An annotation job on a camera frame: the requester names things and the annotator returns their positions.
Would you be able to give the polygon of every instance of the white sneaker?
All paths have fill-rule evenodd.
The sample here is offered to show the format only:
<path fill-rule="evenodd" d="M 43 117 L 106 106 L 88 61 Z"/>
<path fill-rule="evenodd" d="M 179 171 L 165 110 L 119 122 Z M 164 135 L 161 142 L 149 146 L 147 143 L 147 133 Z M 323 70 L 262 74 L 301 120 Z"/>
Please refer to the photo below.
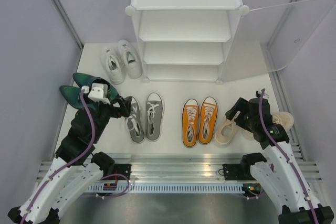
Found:
<path fill-rule="evenodd" d="M 288 112 L 278 112 L 273 114 L 272 117 L 273 117 L 273 123 L 281 124 L 286 132 L 288 132 L 294 125 L 294 118 Z M 247 140 L 254 140 L 252 132 L 243 130 L 242 135 Z"/>
<path fill-rule="evenodd" d="M 139 78 L 142 75 L 142 66 L 136 49 L 127 40 L 122 39 L 118 42 L 118 51 L 128 75 L 133 79 Z"/>
<path fill-rule="evenodd" d="M 124 63 L 111 46 L 103 48 L 100 62 L 113 84 L 121 84 L 125 80 Z"/>

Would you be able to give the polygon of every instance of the sneaker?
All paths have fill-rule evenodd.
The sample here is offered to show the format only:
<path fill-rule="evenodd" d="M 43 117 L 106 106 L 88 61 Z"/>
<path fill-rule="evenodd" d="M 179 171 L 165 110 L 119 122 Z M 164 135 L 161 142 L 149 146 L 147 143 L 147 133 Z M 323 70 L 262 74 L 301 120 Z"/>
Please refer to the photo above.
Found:
<path fill-rule="evenodd" d="M 149 141 L 154 142 L 161 134 L 161 121 L 164 105 L 161 97 L 157 93 L 151 93 L 147 99 L 147 121 L 146 136 Z"/>
<path fill-rule="evenodd" d="M 238 132 L 239 127 L 234 121 L 224 118 L 219 129 L 214 134 L 212 142 L 219 148 L 225 147 Z"/>
<path fill-rule="evenodd" d="M 126 128 L 130 131 L 134 143 L 140 144 L 145 139 L 145 133 L 143 132 L 140 122 L 140 107 L 134 97 L 131 101 L 130 116 L 126 119 Z"/>
<path fill-rule="evenodd" d="M 118 42 L 118 51 L 126 66 L 128 75 L 133 79 L 139 78 L 142 75 L 142 66 L 135 47 L 127 40 L 122 39 Z"/>
<path fill-rule="evenodd" d="M 195 99 L 189 99 L 182 110 L 182 140 L 185 147 L 193 147 L 197 142 L 199 107 Z"/>
<path fill-rule="evenodd" d="M 294 118 L 288 112 L 278 112 L 272 115 L 273 123 L 281 124 L 282 127 L 288 132 L 294 125 Z M 254 140 L 253 133 L 243 130 L 242 135 L 248 140 Z"/>
<path fill-rule="evenodd" d="M 112 47 L 104 47 L 100 62 L 113 84 L 121 84 L 125 80 L 124 63 Z"/>
<path fill-rule="evenodd" d="M 214 98 L 207 97 L 201 106 L 201 125 L 198 140 L 201 144 L 211 142 L 218 114 L 218 105 Z"/>

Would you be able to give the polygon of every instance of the shoe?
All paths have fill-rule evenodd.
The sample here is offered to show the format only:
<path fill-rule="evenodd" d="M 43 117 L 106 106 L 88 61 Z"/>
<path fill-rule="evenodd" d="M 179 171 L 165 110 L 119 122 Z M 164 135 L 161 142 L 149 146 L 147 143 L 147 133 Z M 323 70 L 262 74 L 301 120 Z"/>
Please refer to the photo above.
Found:
<path fill-rule="evenodd" d="M 288 112 L 275 113 L 273 116 L 273 123 L 281 124 L 285 131 L 289 131 L 294 125 L 294 118 Z"/>
<path fill-rule="evenodd" d="M 126 66 L 128 75 L 133 79 L 139 78 L 142 75 L 142 66 L 135 47 L 127 40 L 122 39 L 118 42 L 118 51 Z"/>
<path fill-rule="evenodd" d="M 239 127 L 234 121 L 224 118 L 219 129 L 214 134 L 212 142 L 219 148 L 225 147 L 238 132 Z"/>
<path fill-rule="evenodd" d="M 140 107 L 134 97 L 131 101 L 131 113 L 126 119 L 126 127 L 130 131 L 132 141 L 136 144 L 140 144 L 145 139 L 145 133 L 141 127 L 140 121 Z"/>
<path fill-rule="evenodd" d="M 182 141 L 185 147 L 193 147 L 197 142 L 199 107 L 195 99 L 189 99 L 182 110 Z"/>
<path fill-rule="evenodd" d="M 86 73 L 74 73 L 72 75 L 72 78 L 74 79 L 75 83 L 81 88 L 83 86 L 89 86 L 91 87 L 91 85 L 93 83 L 102 83 L 102 84 L 106 84 L 107 85 L 107 98 L 109 99 L 109 101 L 111 102 L 112 100 L 114 100 L 116 98 L 116 96 L 118 96 L 118 92 L 117 90 L 114 88 L 114 86 L 112 86 L 111 83 L 109 83 L 108 81 L 104 80 L 103 78 L 100 77 L 95 77 L 95 76 L 91 76 L 89 74 Z"/>
<path fill-rule="evenodd" d="M 207 97 L 201 106 L 201 124 L 198 140 L 201 144 L 211 142 L 218 114 L 218 105 L 214 98 Z"/>
<path fill-rule="evenodd" d="M 149 141 L 155 142 L 161 134 L 161 121 L 164 111 L 163 101 L 157 93 L 151 93 L 148 96 L 146 111 L 146 137 Z"/>
<path fill-rule="evenodd" d="M 124 63 L 111 46 L 103 48 L 100 62 L 112 84 L 118 85 L 124 82 L 126 74 Z"/>
<path fill-rule="evenodd" d="M 294 125 L 294 118 L 288 112 L 278 112 L 272 115 L 273 123 L 281 124 L 282 127 L 288 132 Z M 254 140 L 253 133 L 243 130 L 242 135 L 247 140 Z"/>
<path fill-rule="evenodd" d="M 80 101 L 80 92 L 81 88 L 73 87 L 73 86 L 66 86 L 63 85 L 59 87 L 59 90 L 61 91 L 61 94 L 63 95 L 64 99 L 75 109 L 82 109 L 84 108 L 84 105 Z M 92 101 L 87 98 L 87 95 L 84 94 L 84 100 L 89 108 L 96 109 L 94 104 L 91 104 Z"/>

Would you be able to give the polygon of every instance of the shoelace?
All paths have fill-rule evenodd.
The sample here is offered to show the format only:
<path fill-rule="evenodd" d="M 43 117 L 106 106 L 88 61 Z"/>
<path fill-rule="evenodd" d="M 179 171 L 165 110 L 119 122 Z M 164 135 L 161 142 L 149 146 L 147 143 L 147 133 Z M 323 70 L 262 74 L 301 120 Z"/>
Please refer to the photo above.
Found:
<path fill-rule="evenodd" d="M 118 60 L 114 55 L 108 55 L 107 56 L 106 64 L 107 64 L 107 67 L 110 69 L 110 71 L 118 68 L 117 62 L 118 62 Z"/>
<path fill-rule="evenodd" d="M 194 138 L 195 132 L 192 125 L 194 124 L 197 114 L 197 109 L 195 107 L 187 107 L 187 116 L 188 116 L 188 128 L 187 128 L 187 139 L 188 142 L 191 142 Z"/>
<path fill-rule="evenodd" d="M 127 63 L 132 63 L 135 62 L 136 59 L 134 57 L 134 55 L 132 54 L 132 51 L 128 48 L 127 45 L 123 45 L 124 46 L 124 53 L 123 53 L 123 57 L 127 60 Z"/>
<path fill-rule="evenodd" d="M 202 129 L 203 138 L 208 138 L 210 133 L 209 121 L 211 120 L 212 115 L 214 114 L 215 106 L 211 104 L 204 104 L 205 107 L 205 119 L 204 126 Z"/>
<path fill-rule="evenodd" d="M 282 120 L 278 115 L 272 115 L 272 117 L 273 117 L 273 123 L 282 125 Z"/>
<path fill-rule="evenodd" d="M 138 126 L 138 123 L 137 121 L 135 120 L 137 117 L 136 117 L 136 112 L 138 111 L 138 108 L 137 107 L 132 107 L 132 111 L 131 111 L 131 114 L 130 116 L 126 119 L 126 129 L 129 130 L 129 131 L 132 131 L 132 130 L 135 130 L 135 133 L 137 136 L 140 135 L 140 130 L 139 130 L 139 126 Z M 133 123 L 132 125 L 132 128 L 129 128 L 128 127 L 128 121 L 131 120 L 131 122 Z"/>
<path fill-rule="evenodd" d="M 148 118 L 148 128 L 150 134 L 153 134 L 154 132 L 154 124 L 152 119 L 155 117 L 155 108 L 159 106 L 159 104 L 152 104 L 150 102 L 147 102 L 147 105 L 150 106 L 150 108 L 147 110 L 147 118 Z"/>

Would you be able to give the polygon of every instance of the beige shoe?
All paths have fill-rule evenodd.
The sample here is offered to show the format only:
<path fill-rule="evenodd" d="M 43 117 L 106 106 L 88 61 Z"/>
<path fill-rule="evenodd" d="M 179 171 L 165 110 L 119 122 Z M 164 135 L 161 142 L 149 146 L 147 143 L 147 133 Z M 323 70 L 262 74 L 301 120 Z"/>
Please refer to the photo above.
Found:
<path fill-rule="evenodd" d="M 288 112 L 278 112 L 272 115 L 273 116 L 273 123 L 281 124 L 282 127 L 288 132 L 294 125 L 294 118 Z M 253 140 L 253 133 L 247 130 L 243 130 L 242 133 L 244 138 L 248 140 Z"/>
<path fill-rule="evenodd" d="M 212 142 L 219 148 L 224 148 L 236 135 L 239 127 L 234 121 L 224 118 L 219 129 L 215 132 Z"/>

